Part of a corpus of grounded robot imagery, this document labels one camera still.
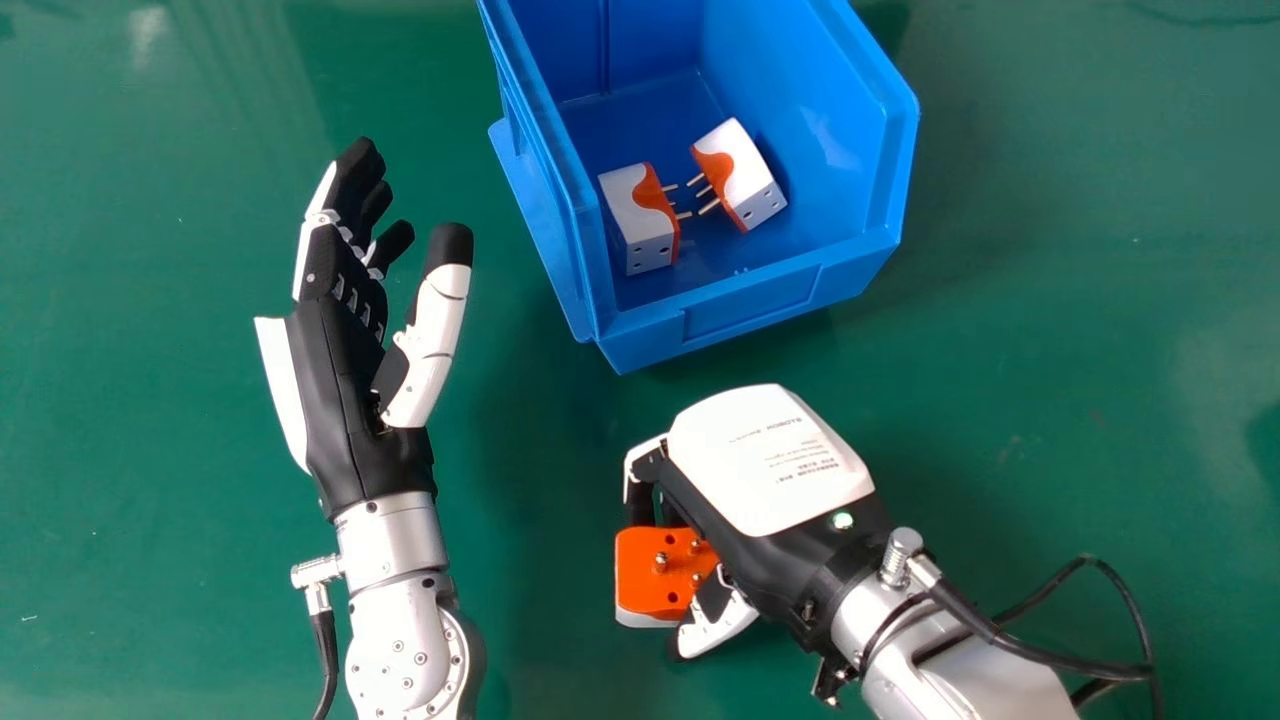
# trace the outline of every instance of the robotic hand gripping plug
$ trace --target robotic hand gripping plug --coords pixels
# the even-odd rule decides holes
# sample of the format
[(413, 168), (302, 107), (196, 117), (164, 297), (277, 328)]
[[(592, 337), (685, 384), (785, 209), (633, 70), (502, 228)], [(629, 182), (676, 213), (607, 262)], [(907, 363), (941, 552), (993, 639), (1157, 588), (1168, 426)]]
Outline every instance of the robotic hand gripping plug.
[[(673, 626), (676, 660), (699, 657), (763, 616), (820, 657), (814, 696), (838, 707), (838, 691), (860, 680), (863, 700), (884, 720), (1073, 720), (1102, 691), (1153, 679), (1149, 638), (1119, 577), (1144, 664), (1080, 661), (1007, 635), (942, 575), (919, 533), (891, 524), (858, 454), (780, 386), (723, 392), (677, 415), (668, 433), (627, 455), (623, 502), (631, 527), (617, 538), (617, 619)], [(666, 533), (658, 542), (668, 547), (657, 553), (643, 546), (652, 528)], [(678, 575), (691, 561), (677, 552), (681, 533), (701, 543), (699, 562), (713, 564), (692, 583)], [(1088, 564), (1114, 575), (1082, 556), (997, 620)], [(637, 591), (673, 577), (694, 587), (691, 597)], [(1055, 670), (1094, 680), (1069, 696)]]
[(347, 583), (347, 689), (361, 720), (474, 716), (484, 646), (458, 612), (435, 512), (426, 419), (448, 375), (471, 284), (472, 236), (435, 228), (406, 327), (389, 323), (381, 281), (413, 242), (397, 220), (383, 156), (367, 138), (330, 163), (303, 215), (293, 313), (257, 318), (271, 398), (291, 454), (315, 478), (339, 552), (302, 562), (325, 671), (315, 717), (337, 692), (338, 643), (328, 584)]

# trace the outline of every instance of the screw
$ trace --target screw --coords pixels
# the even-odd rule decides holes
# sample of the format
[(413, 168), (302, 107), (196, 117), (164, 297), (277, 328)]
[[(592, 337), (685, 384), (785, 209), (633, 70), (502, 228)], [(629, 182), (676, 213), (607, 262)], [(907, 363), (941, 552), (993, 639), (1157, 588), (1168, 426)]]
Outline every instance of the screw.
[(924, 538), (911, 528), (897, 528), (888, 536), (879, 579), (884, 585), (902, 589), (908, 585), (906, 561), (924, 550)]
[(841, 510), (840, 512), (836, 512), (835, 515), (831, 516), (831, 527), (836, 528), (840, 532), (845, 532), (849, 528), (852, 528), (854, 527), (854, 516), (852, 516), (852, 514), (850, 514), (850, 512), (847, 512), (845, 510)]

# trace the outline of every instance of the green surface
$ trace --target green surface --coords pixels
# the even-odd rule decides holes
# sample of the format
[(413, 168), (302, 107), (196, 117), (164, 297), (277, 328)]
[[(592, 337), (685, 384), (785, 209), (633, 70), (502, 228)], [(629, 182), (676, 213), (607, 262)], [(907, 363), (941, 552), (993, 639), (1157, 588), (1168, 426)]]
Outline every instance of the green surface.
[[(1274, 715), (1272, 6), (861, 6), (924, 109), (902, 249), (859, 300), (617, 378), (489, 147), (470, 1), (0, 0), (0, 716), (310, 714), (287, 571), (333, 533), (250, 318), (287, 310), (300, 211), (360, 133), (401, 214), (480, 243), (433, 438), (481, 720), (832, 717), (776, 628), (676, 667), (612, 619), (622, 454), (760, 380), (845, 433), (984, 607), (1096, 552), (1151, 615), (1170, 717)], [(1133, 652), (1102, 582), (1029, 624)], [(1126, 691), (1091, 717), (1144, 714)]]

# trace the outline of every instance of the metal knob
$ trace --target metal knob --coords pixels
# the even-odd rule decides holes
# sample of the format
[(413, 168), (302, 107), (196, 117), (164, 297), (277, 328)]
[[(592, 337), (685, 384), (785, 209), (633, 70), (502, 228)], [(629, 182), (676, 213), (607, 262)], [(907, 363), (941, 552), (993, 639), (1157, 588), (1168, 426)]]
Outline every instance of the metal knob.
[(911, 528), (896, 528), (888, 536), (884, 546), (884, 560), (881, 561), (879, 579), (893, 589), (906, 587), (906, 561), (924, 550), (924, 538)]

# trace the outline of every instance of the storage bin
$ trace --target storage bin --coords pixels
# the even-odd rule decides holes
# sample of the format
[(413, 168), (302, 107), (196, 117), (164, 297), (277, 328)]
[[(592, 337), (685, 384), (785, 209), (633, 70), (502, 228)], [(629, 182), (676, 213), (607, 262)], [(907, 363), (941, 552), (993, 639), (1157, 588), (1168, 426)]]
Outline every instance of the storage bin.
[[(479, 6), (494, 150), (573, 337), (618, 373), (856, 296), (897, 247), (919, 105), (847, 0)], [(695, 217), (675, 266), (626, 277), (596, 176), (649, 161), (687, 209), (689, 147), (730, 117), (790, 206), (749, 234)]]

